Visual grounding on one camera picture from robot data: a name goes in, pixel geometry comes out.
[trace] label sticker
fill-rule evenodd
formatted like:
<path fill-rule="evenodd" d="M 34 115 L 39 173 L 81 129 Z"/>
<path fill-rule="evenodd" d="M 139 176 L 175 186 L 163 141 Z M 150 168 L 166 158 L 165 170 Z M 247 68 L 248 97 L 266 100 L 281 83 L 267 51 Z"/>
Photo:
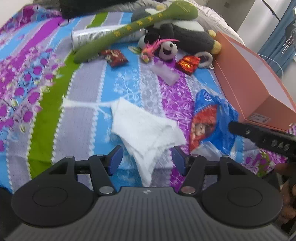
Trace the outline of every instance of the label sticker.
<path fill-rule="evenodd" d="M 260 115 L 258 113 L 253 113 L 250 117 L 249 117 L 249 121 L 254 121 L 260 124 L 266 124 L 267 122 L 269 122 L 271 119 L 265 115 Z"/>

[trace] red snack packet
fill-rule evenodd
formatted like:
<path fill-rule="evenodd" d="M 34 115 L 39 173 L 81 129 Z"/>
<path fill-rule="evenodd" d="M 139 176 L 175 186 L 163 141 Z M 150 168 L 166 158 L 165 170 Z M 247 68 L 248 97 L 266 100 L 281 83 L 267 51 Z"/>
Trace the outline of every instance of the red snack packet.
<path fill-rule="evenodd" d="M 215 129 L 217 105 L 209 105 L 200 110 L 192 119 L 189 136 L 189 150 L 199 147 L 200 142 L 209 137 Z"/>
<path fill-rule="evenodd" d="M 105 56 L 105 59 L 111 67 L 120 66 L 128 62 L 126 57 L 122 54 L 122 52 L 119 49 L 108 49 L 102 51 L 101 55 Z"/>
<path fill-rule="evenodd" d="M 200 58 L 186 55 L 176 63 L 176 68 L 191 76 L 200 63 Z"/>

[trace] person's hand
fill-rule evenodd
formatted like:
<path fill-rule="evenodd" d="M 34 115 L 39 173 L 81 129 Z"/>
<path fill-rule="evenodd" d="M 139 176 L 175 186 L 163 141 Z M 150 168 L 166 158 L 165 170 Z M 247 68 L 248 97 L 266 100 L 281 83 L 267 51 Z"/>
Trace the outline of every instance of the person's hand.
<path fill-rule="evenodd" d="M 296 163 L 277 164 L 274 170 L 283 176 L 291 177 L 292 175 L 296 175 Z M 292 191 L 290 191 L 289 180 L 287 180 L 281 189 L 281 195 L 284 200 L 284 205 L 279 216 L 279 221 L 287 223 L 296 216 L 296 209 L 292 206 L 296 197 L 296 185 L 294 185 Z"/>

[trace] circular pad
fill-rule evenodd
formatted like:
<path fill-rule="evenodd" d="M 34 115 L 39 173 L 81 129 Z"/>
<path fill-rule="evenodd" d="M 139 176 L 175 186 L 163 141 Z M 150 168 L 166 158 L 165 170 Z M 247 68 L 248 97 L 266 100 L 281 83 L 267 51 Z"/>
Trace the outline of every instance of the circular pad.
<path fill-rule="evenodd" d="M 28 182 L 12 196 L 15 214 L 25 223 L 57 227 L 83 217 L 91 208 L 93 193 L 65 175 L 47 175 Z"/>
<path fill-rule="evenodd" d="M 209 214 L 224 224 L 252 228 L 274 221 L 283 206 L 279 192 L 252 175 L 229 175 L 202 193 Z"/>
<path fill-rule="evenodd" d="M 43 207 L 53 207 L 62 204 L 67 199 L 67 192 L 57 187 L 39 189 L 33 195 L 36 204 Z"/>
<path fill-rule="evenodd" d="M 253 207 L 262 200 L 262 195 L 259 191 L 246 187 L 230 190 L 227 197 L 230 202 L 240 207 Z"/>

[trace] spray can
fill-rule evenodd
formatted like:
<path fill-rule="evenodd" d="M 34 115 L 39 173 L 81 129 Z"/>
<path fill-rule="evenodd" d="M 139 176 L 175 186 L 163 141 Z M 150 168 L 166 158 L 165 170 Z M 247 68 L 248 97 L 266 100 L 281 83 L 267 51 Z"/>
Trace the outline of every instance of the spray can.
<path fill-rule="evenodd" d="M 104 27 L 95 27 L 95 28 L 86 28 L 82 30 L 72 31 L 72 46 L 74 52 L 77 51 L 81 46 L 90 43 L 110 32 L 125 26 L 126 24 L 119 25 L 110 25 Z M 146 34 L 144 28 L 131 33 L 129 36 L 126 36 L 118 41 L 118 43 L 138 41 L 143 35 Z"/>

